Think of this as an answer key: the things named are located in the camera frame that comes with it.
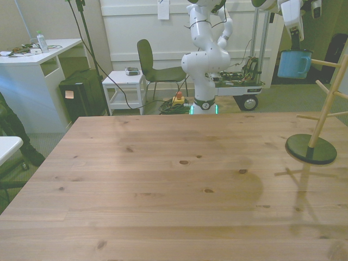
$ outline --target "small white shelf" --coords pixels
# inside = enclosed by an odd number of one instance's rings
[[[125,71],[113,71],[109,77],[117,83],[126,93],[128,104],[132,108],[143,106],[145,99],[146,80],[145,76],[140,73],[136,76],[128,76]],[[126,103],[125,95],[109,78],[103,81],[103,87],[107,103],[112,115],[112,110],[130,109]],[[114,89],[115,93],[110,97],[108,89]],[[140,114],[144,114],[144,108],[139,108]]]

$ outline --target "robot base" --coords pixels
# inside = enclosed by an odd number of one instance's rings
[[[218,114],[218,113],[219,113],[219,107],[216,104],[212,105],[208,110],[203,110],[200,106],[194,103],[190,109],[190,114]]]

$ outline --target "black wheel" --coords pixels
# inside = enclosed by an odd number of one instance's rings
[[[255,110],[259,104],[259,100],[257,99],[256,95],[235,96],[234,99],[239,108],[245,111]]]

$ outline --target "wall panel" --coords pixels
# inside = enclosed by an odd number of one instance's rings
[[[126,66],[140,68],[136,43],[141,39],[147,39],[153,49],[155,67],[165,68],[168,66],[180,66],[181,58],[188,52],[194,52],[197,47],[191,41],[189,15],[186,0],[171,0],[170,19],[157,19],[156,0],[101,0],[102,15],[107,32],[110,56],[114,70],[123,70]],[[228,42],[226,50],[231,56],[231,65],[240,63],[245,53],[246,46],[252,37],[254,7],[250,0],[229,1],[226,9],[233,19],[233,34]],[[260,13],[256,51],[258,55],[263,29],[264,13]],[[212,24],[221,22],[219,17],[212,16]],[[269,75],[273,75],[274,64],[270,64],[272,50],[276,45],[278,51],[280,42],[274,43],[272,38],[276,34],[276,24],[270,24],[269,40],[266,46],[264,70],[262,80],[269,81]],[[216,38],[223,31],[223,25],[213,28]],[[250,53],[250,44],[247,47],[246,56]],[[231,67],[230,71],[240,71],[243,63]]]

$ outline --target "paper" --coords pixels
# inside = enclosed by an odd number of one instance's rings
[[[74,91],[65,91],[66,99],[74,99]]]
[[[169,20],[169,0],[157,0],[158,20]]]

